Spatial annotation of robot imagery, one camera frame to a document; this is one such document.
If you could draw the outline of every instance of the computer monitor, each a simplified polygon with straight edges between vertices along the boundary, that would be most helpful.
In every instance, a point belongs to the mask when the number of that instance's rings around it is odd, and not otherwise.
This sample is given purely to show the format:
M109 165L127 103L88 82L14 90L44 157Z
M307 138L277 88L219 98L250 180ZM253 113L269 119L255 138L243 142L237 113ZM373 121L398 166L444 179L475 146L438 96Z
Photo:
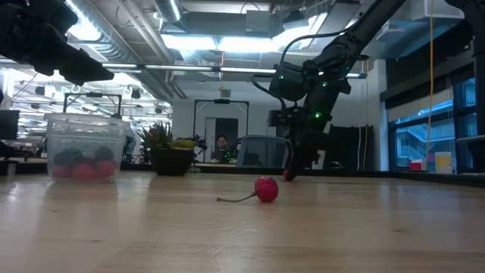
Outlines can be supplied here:
M0 110L0 140L16 140L20 111Z

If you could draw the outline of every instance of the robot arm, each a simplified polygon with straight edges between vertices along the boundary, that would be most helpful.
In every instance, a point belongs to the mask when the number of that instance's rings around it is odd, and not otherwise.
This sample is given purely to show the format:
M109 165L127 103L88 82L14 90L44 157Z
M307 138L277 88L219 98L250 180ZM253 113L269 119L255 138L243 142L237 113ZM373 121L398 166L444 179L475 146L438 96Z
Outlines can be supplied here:
M77 16L64 0L0 0L0 55L31 64L44 75L54 70L71 83L112 80L114 74L82 49L67 44L64 35Z
M483 1L446 1L463 10L466 19L474 25L476 34L485 33ZM361 52L404 3L405 0L376 0L356 24L342 31L319 56L307 60L301 67L283 61L283 52L268 94L280 101L293 102L306 96L303 107L286 109L283 105L281 111L270 112L271 125L289 127L293 158L285 172L285 179L292 180L299 171L310 167L318 158L317 151L332 145L332 139L323 130L332 120L330 113L338 95L350 93L346 75L356 61L366 59Z

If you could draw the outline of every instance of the pink ball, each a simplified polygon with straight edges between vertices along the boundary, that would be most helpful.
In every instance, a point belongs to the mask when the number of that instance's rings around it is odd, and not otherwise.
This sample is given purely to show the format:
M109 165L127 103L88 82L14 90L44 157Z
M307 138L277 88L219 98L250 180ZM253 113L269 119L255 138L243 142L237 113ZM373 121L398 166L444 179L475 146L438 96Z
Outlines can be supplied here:
M255 182L255 192L261 202L273 202L278 197L278 184L273 178L261 177Z
M78 180L96 179L95 170L88 164L79 164L73 169L73 178Z
M98 162L96 165L96 177L101 179L109 178L114 175L116 171L116 164L112 161Z
M63 165L56 165L52 171L52 175L59 178L69 178L73 176L72 171Z

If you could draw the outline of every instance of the window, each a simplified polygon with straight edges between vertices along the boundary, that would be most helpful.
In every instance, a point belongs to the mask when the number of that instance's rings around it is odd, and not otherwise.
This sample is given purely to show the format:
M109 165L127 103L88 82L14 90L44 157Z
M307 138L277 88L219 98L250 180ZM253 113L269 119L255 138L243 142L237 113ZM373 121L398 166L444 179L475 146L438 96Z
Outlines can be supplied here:
M435 170L435 152L451 152L455 159L455 125L452 118L431 123L428 171ZM414 160L426 160L427 123L396 130L398 167L408 167Z
M465 95L465 106L475 106L475 79L466 80L463 83L463 90Z
M430 149L428 151L428 171L435 170L436 152L451 152L452 166L458 173L469 172L473 158L466 144L457 139L477 135L477 113L475 99L475 79L457 83L452 88L453 99L432 107L430 128ZM421 105L416 101L411 107ZM408 168L414 160L426 160L427 122L429 108L400 118L389 124L390 168Z
M431 108L433 112L431 113L432 115L436 114L441 114L441 113L446 113L446 112L451 112L453 110L453 100L450 99L446 102L441 102ZM407 117L400 118L396 121L396 124L402 124L408 121L414 121L420 118L427 118L427 116L430 114L430 109L426 108L421 111L418 111L412 115L409 115Z
M475 137L478 135L477 129L477 113L466 116L465 123L467 126L467 137Z

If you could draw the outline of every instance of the plant pot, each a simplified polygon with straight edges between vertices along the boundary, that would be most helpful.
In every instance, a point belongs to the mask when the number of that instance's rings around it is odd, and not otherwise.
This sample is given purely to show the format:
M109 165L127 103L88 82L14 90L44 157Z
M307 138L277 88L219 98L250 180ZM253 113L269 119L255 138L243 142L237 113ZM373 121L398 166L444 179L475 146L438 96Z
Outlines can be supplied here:
M152 168L158 175L183 176L194 161L193 149L151 149Z

